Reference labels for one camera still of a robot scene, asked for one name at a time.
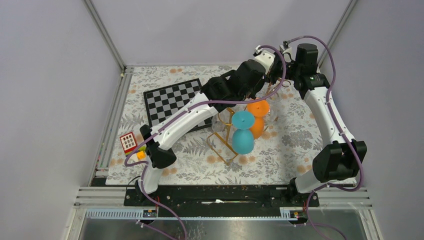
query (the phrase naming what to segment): white wall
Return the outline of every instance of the white wall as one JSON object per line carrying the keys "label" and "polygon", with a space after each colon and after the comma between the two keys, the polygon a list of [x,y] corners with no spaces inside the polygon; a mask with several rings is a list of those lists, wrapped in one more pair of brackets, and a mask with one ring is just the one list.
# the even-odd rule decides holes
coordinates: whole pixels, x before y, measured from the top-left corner
{"label": "white wall", "polygon": [[0,2],[0,239],[60,238],[119,74],[81,0]]}
{"label": "white wall", "polygon": [[327,41],[349,0],[93,0],[128,65],[239,64],[258,45]]}
{"label": "white wall", "polygon": [[332,51],[333,95],[368,146],[365,183],[385,240],[424,236],[423,13],[422,0],[359,1]]}

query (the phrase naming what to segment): cable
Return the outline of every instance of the cable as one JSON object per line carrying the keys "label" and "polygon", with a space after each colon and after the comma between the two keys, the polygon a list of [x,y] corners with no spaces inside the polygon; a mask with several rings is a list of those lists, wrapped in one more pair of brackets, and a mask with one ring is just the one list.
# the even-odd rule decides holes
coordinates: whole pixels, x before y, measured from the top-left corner
{"label": "cable", "polygon": [[[314,224],[316,226],[318,226],[318,227],[332,229],[332,230],[338,232],[344,238],[344,240],[347,240],[348,239],[346,237],[346,235],[341,230],[339,230],[338,228],[336,228],[335,226],[331,226],[331,225],[324,224],[324,223],[314,223]],[[310,223],[303,223],[303,224],[294,224],[294,225],[283,224],[283,225],[280,225],[280,226],[282,226],[282,227],[294,227],[294,228],[297,228],[297,227],[306,227],[306,226],[311,226],[311,225],[312,224],[310,224]]]}
{"label": "cable", "polygon": [[130,181],[129,181],[129,183],[126,185],[126,187],[125,187],[125,192],[127,192],[127,190],[128,190],[128,187],[130,186],[130,184],[134,181],[134,180],[136,180],[136,179],[138,179],[140,176],[136,176],[136,177],[134,177],[133,179],[131,179]]}
{"label": "cable", "polygon": [[[144,166],[144,169],[143,169],[143,172],[141,173],[141,181],[144,181],[144,179],[145,179],[145,174],[146,174],[146,170],[147,170],[147,164]],[[176,217],[176,219],[179,221],[179,223],[181,224],[181,226],[182,226],[182,229],[184,230],[184,239],[185,240],[187,240],[187,230],[186,230],[186,226],[184,225],[184,223],[183,223],[183,221],[181,220],[181,218],[171,209],[171,208],[169,208],[169,207],[167,207],[167,206],[165,206],[164,204],[162,204],[162,203],[160,203],[160,202],[158,202],[158,201],[156,201],[156,200],[154,200],[153,198],[151,198],[147,193],[146,193],[146,190],[145,190],[145,186],[144,186],[144,184],[143,183],[141,183],[140,184],[140,186],[141,186],[141,192],[144,194],[144,196],[148,199],[148,200],[150,200],[152,203],[154,203],[154,204],[157,204],[157,205],[159,205],[159,206],[161,206],[162,208],[164,208],[164,209],[166,209],[166,210],[168,210],[172,215],[174,215],[174,217]],[[153,230],[155,230],[155,231],[157,231],[157,232],[159,232],[159,233],[161,233],[161,234],[164,234],[165,236],[167,236],[168,238],[171,238],[171,239],[175,239],[175,238],[172,238],[172,237],[170,237],[169,235],[167,235],[166,233],[164,233],[164,232],[162,232],[162,231],[160,231],[160,230],[158,230],[158,229],[156,229],[156,228],[154,228],[154,227],[152,227],[152,226],[149,226],[149,228],[150,229],[153,229]]]}
{"label": "cable", "polygon": [[158,233],[160,233],[160,234],[162,234],[162,235],[164,235],[164,236],[168,237],[169,239],[172,239],[172,240],[178,240],[178,239],[176,239],[176,238],[174,238],[174,237],[170,236],[170,235],[169,235],[169,234],[167,234],[166,232],[164,232],[164,231],[162,231],[162,230],[159,230],[159,229],[157,229],[156,227],[150,226],[149,224],[141,223],[140,225],[141,225],[141,227],[142,227],[142,228],[143,228],[143,227],[148,227],[149,229],[151,229],[151,230],[153,230],[153,231],[156,231],[156,232],[158,232]]}
{"label": "cable", "polygon": [[287,41],[287,44],[292,43],[292,42],[297,41],[297,40],[300,40],[300,39],[304,39],[304,38],[317,40],[318,42],[320,42],[324,46],[325,50],[328,53],[328,57],[330,58],[332,72],[333,72],[332,81],[331,81],[330,87],[328,88],[327,93],[326,93],[326,100],[328,101],[327,102],[328,110],[330,112],[331,118],[333,119],[333,121],[334,121],[334,123],[335,123],[335,125],[336,125],[336,127],[337,127],[337,129],[339,131],[339,133],[341,134],[341,136],[343,137],[344,141],[349,146],[350,150],[353,153],[353,156],[355,157],[356,163],[359,166],[360,179],[359,179],[359,183],[357,184],[357,186],[355,188],[344,188],[344,187],[342,187],[340,185],[337,185],[337,184],[334,184],[334,183],[327,183],[327,184],[324,184],[322,186],[319,186],[319,187],[315,188],[312,192],[310,192],[310,194],[309,194],[309,196],[307,198],[307,201],[306,201],[306,215],[307,215],[307,218],[309,219],[310,225],[315,229],[315,231],[319,235],[321,235],[321,237],[323,237],[324,239],[327,239],[327,240],[331,240],[330,238],[328,238],[327,236],[325,236],[322,232],[320,232],[316,228],[316,226],[318,226],[318,223],[313,223],[312,222],[312,219],[309,217],[309,202],[311,201],[312,195],[314,194],[314,192],[319,191],[319,190],[321,190],[321,189],[323,189],[323,188],[325,188],[327,186],[335,187],[335,188],[338,188],[340,190],[347,191],[347,192],[355,192],[355,191],[359,190],[361,188],[363,182],[364,182],[364,168],[362,167],[362,163],[361,163],[361,160],[360,160],[360,158],[358,156],[358,153],[356,152],[356,150],[355,150],[354,146],[352,145],[351,141],[345,135],[342,126],[340,125],[339,121],[337,120],[336,114],[334,113],[334,110],[333,110],[333,107],[332,107],[332,104],[331,104],[330,93],[333,90],[334,83],[336,82],[336,65],[334,64],[334,59],[333,59],[333,55],[331,54],[330,48],[327,46],[327,44],[325,42],[323,42],[318,37],[310,36],[310,35],[298,36],[296,38],[293,38],[293,39]]}

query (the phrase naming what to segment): metal frame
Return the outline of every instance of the metal frame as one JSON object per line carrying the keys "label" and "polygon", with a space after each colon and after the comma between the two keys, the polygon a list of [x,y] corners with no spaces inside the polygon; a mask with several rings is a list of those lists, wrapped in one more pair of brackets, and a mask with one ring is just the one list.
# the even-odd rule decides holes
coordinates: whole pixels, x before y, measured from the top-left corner
{"label": "metal frame", "polygon": [[[125,70],[125,73],[121,75],[122,79],[116,88],[116,92],[113,97],[113,104],[109,110],[108,122],[104,128],[101,143],[98,148],[100,158],[96,158],[93,170],[89,182],[94,177],[106,177],[108,172],[109,161],[111,158],[112,150],[115,144],[119,122],[124,109],[125,100],[127,97],[128,89],[130,86],[131,78],[134,72],[134,67],[137,65],[125,65],[125,62],[121,58],[116,46],[114,45],[105,25],[103,24],[99,13],[97,12],[93,2],[91,0],[82,0],[90,13],[99,33],[105,41],[107,47],[112,53],[118,66]],[[344,13],[342,14],[339,22],[337,23],[333,33],[331,34],[327,44],[330,48],[334,45],[337,37],[341,30],[345,26],[345,23],[352,10],[356,6],[358,0],[350,0]],[[322,66],[323,62],[328,56],[327,52],[323,52],[318,59],[318,65]],[[125,187],[81,187],[78,191],[78,195],[75,199],[74,208],[69,216],[66,231],[64,232],[64,239],[77,240],[81,234],[81,230],[84,224],[84,220],[88,214],[89,209],[103,209],[108,211],[111,209],[119,209],[126,212],[139,211],[140,207],[126,207],[124,206],[126,190]],[[332,210],[351,210],[356,209],[361,215],[361,220],[365,233],[368,239],[379,239],[382,240],[382,234],[377,224],[377,219],[373,210],[372,203],[369,199],[366,188],[361,188],[356,192],[345,192],[334,188],[325,188],[317,192],[320,207]],[[282,213],[289,210],[301,210],[301,207],[282,207],[280,210]],[[202,218],[204,220],[212,220],[212,218]],[[228,220],[229,218],[214,218],[214,220]],[[245,220],[246,218],[230,218],[232,220]],[[250,218],[251,220],[266,220],[266,218]]]}
{"label": "metal frame", "polygon": [[110,53],[112,54],[113,58],[116,61],[116,64],[120,67],[122,71],[125,69],[125,63],[124,60],[122,60],[121,55],[119,54],[117,47],[114,45],[114,42],[112,41],[111,36],[109,35],[108,31],[106,30],[105,25],[102,22],[102,19],[99,16],[99,13],[96,10],[96,7],[94,6],[93,2],[91,0],[82,0],[84,2],[85,7],[87,8],[87,11],[90,13],[91,18],[94,21],[95,26],[97,27],[101,37],[103,38],[104,42],[106,43],[107,47],[110,50]]}
{"label": "metal frame", "polygon": [[[103,131],[103,137],[101,139],[101,143],[98,149],[98,153],[100,155],[100,160],[97,158],[95,159],[95,163],[93,165],[93,169],[91,171],[89,183],[91,183],[92,179],[94,177],[107,177],[108,175],[108,166],[109,162],[111,160],[111,154],[112,149],[115,143],[115,138],[119,126],[119,121],[121,119],[121,114],[124,109],[125,99],[127,97],[128,93],[128,87],[131,82],[132,74],[134,72],[135,67],[140,67],[141,65],[125,65],[124,61],[122,60],[117,48],[115,47],[105,25],[103,24],[99,13],[96,10],[96,7],[94,6],[93,2],[91,0],[82,0],[90,13],[94,23],[96,24],[99,33],[103,37],[106,45],[110,49],[116,63],[119,65],[119,67],[124,70],[125,73],[123,74],[123,79],[117,88],[117,92],[114,96],[113,105],[111,107],[111,110],[109,112],[108,122],[106,124],[106,127]],[[349,16],[351,15],[352,10],[356,6],[358,0],[350,0],[347,4],[346,9],[344,10],[340,20],[338,21],[334,31],[332,32],[327,45],[331,48],[336,41],[337,37],[339,36],[340,31],[345,26],[346,21],[348,20]],[[318,59],[318,66],[322,66],[324,60],[326,59],[328,53],[324,51]]]}
{"label": "metal frame", "polygon": [[119,85],[116,88],[113,103],[108,114],[108,121],[104,127],[103,135],[97,150],[98,155],[96,155],[96,159],[91,170],[90,179],[88,181],[89,183],[91,183],[94,177],[106,177],[108,175],[107,171],[109,169],[109,162],[111,160],[111,154],[117,137],[118,127],[124,110],[125,100],[127,99],[133,71],[133,67],[127,67]]}
{"label": "metal frame", "polygon": [[[327,42],[327,46],[331,49],[333,44],[335,43],[337,37],[339,36],[340,32],[342,31],[343,27],[345,26],[346,21],[348,20],[349,16],[351,15],[353,9],[355,8],[358,0],[350,0],[347,4],[346,9],[343,12],[343,15],[341,15],[340,20],[338,21],[337,25],[335,26],[334,31],[332,32],[330,39]],[[324,51],[321,53],[321,55],[318,58],[318,66],[321,67],[324,63],[324,60],[328,56],[328,52]]]}
{"label": "metal frame", "polygon": [[[107,218],[107,219],[133,219],[137,213],[144,208],[151,207],[127,207],[124,206],[126,194],[125,187],[80,187],[74,203],[72,221],[69,223],[70,230],[68,240],[77,240],[86,217]],[[362,187],[355,192],[346,192],[337,188],[324,188],[317,192],[320,201],[319,207],[310,209],[326,210],[356,210],[360,215],[365,234],[369,240],[382,240],[380,227],[370,201],[368,190]],[[302,210],[301,207],[281,207],[282,217],[182,217],[184,220],[289,220],[287,211]],[[174,217],[161,217],[160,219],[173,220]]]}

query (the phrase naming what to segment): small yellow object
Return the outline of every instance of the small yellow object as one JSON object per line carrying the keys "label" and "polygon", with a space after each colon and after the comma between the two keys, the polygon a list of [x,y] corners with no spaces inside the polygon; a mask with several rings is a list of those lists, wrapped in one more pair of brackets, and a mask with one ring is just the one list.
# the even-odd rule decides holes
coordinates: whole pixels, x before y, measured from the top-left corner
{"label": "small yellow object", "polygon": [[137,152],[137,158],[138,160],[144,159],[146,157],[145,151],[139,151]]}

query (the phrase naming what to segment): orange object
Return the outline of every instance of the orange object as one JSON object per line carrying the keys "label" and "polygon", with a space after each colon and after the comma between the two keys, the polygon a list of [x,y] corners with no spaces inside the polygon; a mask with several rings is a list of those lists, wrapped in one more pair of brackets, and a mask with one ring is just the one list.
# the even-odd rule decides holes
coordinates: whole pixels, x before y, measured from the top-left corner
{"label": "orange object", "polygon": [[255,117],[264,117],[270,111],[270,105],[265,100],[249,103],[247,104],[247,111]]}
{"label": "orange object", "polygon": [[145,151],[139,151],[139,152],[137,152],[137,158],[138,158],[138,160],[142,160],[145,157],[146,157]]}
{"label": "orange object", "polygon": [[262,117],[255,117],[254,124],[250,129],[254,139],[258,139],[264,133],[265,122]]}

